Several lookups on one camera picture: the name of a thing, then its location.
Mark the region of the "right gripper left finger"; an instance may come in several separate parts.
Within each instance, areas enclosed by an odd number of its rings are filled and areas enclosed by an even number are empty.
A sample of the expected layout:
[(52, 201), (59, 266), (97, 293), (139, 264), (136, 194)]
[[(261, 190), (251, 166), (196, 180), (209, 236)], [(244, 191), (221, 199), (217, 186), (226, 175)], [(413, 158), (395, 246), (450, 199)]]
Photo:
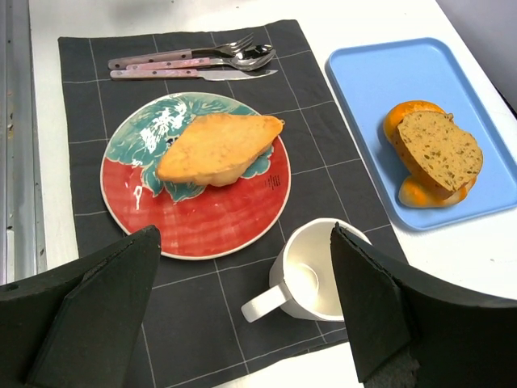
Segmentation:
[(161, 256), (146, 226), (1, 287), (3, 387), (121, 387)]

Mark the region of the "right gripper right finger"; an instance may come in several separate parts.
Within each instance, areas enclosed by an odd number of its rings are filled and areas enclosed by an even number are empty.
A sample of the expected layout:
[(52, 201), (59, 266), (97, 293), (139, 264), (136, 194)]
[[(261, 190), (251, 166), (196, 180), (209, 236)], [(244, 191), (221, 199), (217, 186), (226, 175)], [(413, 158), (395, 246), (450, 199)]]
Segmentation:
[(334, 277), (366, 387), (513, 387), (516, 303), (393, 259), (341, 226)]

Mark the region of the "light golden bread loaf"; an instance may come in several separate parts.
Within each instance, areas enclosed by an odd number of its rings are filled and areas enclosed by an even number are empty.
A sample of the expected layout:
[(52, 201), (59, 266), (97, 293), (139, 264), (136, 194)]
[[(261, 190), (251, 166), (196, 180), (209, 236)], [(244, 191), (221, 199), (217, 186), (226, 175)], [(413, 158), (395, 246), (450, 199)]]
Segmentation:
[(172, 183), (222, 187), (235, 183), (279, 136), (274, 116), (197, 116), (162, 156), (157, 177)]

